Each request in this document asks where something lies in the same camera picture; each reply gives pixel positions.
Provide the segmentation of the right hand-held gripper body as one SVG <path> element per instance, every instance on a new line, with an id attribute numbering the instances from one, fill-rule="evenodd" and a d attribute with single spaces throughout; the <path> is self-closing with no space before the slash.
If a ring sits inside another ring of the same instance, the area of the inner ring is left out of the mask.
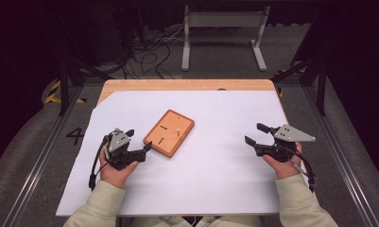
<path id="1" fill-rule="evenodd" d="M 272 128 L 271 135 L 274 143 L 270 146 L 259 145 L 254 148 L 256 155 L 263 157 L 268 155 L 274 160 L 284 163 L 289 161 L 297 153 L 296 142 L 315 142 L 316 137 L 300 131 L 289 125 L 282 125 L 278 128 Z"/>

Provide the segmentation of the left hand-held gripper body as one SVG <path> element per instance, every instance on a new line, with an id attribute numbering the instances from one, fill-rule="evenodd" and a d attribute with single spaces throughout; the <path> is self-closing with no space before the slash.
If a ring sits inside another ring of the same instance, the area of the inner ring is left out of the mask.
<path id="1" fill-rule="evenodd" d="M 141 150 L 128 151 L 130 138 L 119 129 L 115 129 L 105 136 L 105 157 L 115 169 L 121 170 L 134 161 L 142 163 L 146 157 L 141 156 Z"/>

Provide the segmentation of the wooden tray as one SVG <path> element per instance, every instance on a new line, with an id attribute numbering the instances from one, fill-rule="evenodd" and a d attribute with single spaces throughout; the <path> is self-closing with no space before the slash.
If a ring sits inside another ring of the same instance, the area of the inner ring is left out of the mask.
<path id="1" fill-rule="evenodd" d="M 152 148 L 167 158 L 171 158 L 190 131 L 194 128 L 195 121 L 181 113 L 168 110 L 145 136 L 143 142 L 152 142 Z M 181 130 L 181 136 L 177 136 L 177 129 Z"/>

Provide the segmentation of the person's left hand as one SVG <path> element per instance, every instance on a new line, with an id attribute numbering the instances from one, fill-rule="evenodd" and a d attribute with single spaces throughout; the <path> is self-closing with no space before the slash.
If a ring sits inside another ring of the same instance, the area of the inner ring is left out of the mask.
<path id="1" fill-rule="evenodd" d="M 100 180 L 120 189 L 123 189 L 125 187 L 129 175 L 139 165 L 137 161 L 134 161 L 122 170 L 115 169 L 108 164 L 103 150 L 100 151 L 99 162 L 101 164 Z"/>

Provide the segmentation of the person's right hand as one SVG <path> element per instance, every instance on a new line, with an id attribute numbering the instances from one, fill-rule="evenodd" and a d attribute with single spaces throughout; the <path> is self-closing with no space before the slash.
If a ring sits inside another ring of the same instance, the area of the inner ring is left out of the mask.
<path id="1" fill-rule="evenodd" d="M 263 159 L 275 171 L 278 180 L 289 178 L 300 173 L 297 167 L 301 166 L 301 159 L 297 156 L 293 156 L 290 161 L 285 163 L 280 163 L 268 155 L 264 155 Z"/>

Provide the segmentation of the white paper sheet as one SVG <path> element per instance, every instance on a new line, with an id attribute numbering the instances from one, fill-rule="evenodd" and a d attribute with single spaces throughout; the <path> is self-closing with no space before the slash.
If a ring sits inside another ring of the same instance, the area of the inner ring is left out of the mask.
<path id="1" fill-rule="evenodd" d="M 272 168 L 245 139 L 270 145 L 259 123 L 281 127 L 284 110 L 273 91 L 115 92 L 94 108 L 57 213 L 72 215 L 91 191 L 94 159 L 104 135 L 134 130 L 130 148 L 139 149 L 168 111 L 194 120 L 173 157 L 155 150 L 129 176 L 118 213 L 125 217 L 276 214 L 279 200 Z"/>

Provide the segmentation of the person's right leg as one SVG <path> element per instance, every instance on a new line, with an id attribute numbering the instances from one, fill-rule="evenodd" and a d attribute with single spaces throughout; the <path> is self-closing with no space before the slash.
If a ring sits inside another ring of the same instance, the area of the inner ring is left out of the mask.
<path id="1" fill-rule="evenodd" d="M 196 227 L 261 227 L 256 216 L 203 217 Z"/>

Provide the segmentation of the white metal stand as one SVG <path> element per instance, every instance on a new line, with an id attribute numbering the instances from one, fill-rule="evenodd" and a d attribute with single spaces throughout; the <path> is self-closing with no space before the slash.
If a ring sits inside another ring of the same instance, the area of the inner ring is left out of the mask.
<path id="1" fill-rule="evenodd" d="M 190 65 L 190 28 L 191 27 L 254 27 L 256 37 L 250 40 L 253 55 L 259 70 L 267 70 L 260 43 L 267 25 L 270 6 L 256 11 L 191 11 L 184 9 L 183 30 L 184 43 L 181 59 L 181 70 L 188 71 Z"/>

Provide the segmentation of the black metal frame stand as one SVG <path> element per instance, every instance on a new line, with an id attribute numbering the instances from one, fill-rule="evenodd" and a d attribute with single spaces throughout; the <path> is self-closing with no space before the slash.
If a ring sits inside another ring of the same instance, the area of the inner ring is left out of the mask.
<path id="1" fill-rule="evenodd" d="M 315 79 L 318 80 L 318 91 L 317 91 L 317 107 L 321 115 L 325 115 L 324 111 L 324 101 L 325 101 L 325 87 L 326 87 L 326 67 L 324 59 L 313 58 L 306 61 L 301 61 L 300 63 L 290 67 L 289 69 L 283 71 L 282 73 L 275 75 L 270 80 L 272 82 L 278 82 L 283 79 L 294 75 L 297 71 L 304 69 L 299 83 L 302 87 L 310 87 Z"/>
<path id="2" fill-rule="evenodd" d="M 82 87 L 85 84 L 85 76 L 84 73 L 80 71 L 81 68 L 85 69 L 97 78 L 103 80 L 112 79 L 111 76 L 100 72 L 83 61 L 79 61 L 71 57 L 65 58 L 60 65 L 60 116 L 63 116 L 66 113 L 71 103 L 68 83 L 72 82 L 74 87 Z"/>

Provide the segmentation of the aluminium rail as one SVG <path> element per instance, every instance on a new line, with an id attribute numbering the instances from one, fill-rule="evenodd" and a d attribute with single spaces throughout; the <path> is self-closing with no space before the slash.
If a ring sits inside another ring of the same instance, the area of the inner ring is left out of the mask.
<path id="1" fill-rule="evenodd" d="M 50 134 L 48 135 L 40 153 L 37 156 L 34 166 L 31 168 L 28 173 L 26 180 L 20 193 L 18 194 L 17 199 L 12 205 L 9 213 L 4 220 L 2 227 L 16 227 L 21 215 L 23 214 L 26 206 L 34 193 L 36 186 L 43 175 L 45 167 L 50 159 L 50 156 L 53 152 L 54 144 L 56 143 L 62 127 L 65 125 L 65 122 L 74 107 L 82 87 L 73 87 L 71 89 L 71 94 L 62 99 L 62 104 L 65 104 L 65 107 L 61 108 L 62 115 L 58 115 L 56 121 L 51 129 Z"/>
<path id="2" fill-rule="evenodd" d="M 333 129 L 331 128 L 327 118 L 319 111 L 316 96 L 309 87 L 305 87 L 302 90 L 309 102 L 309 105 L 311 106 L 311 109 L 317 116 L 319 126 L 321 127 L 323 134 L 326 136 L 330 145 L 332 156 L 365 226 L 379 227 L 379 220 L 377 216 L 375 216 L 359 181 L 356 179 L 350 164 L 346 160 L 343 150 L 334 135 Z"/>

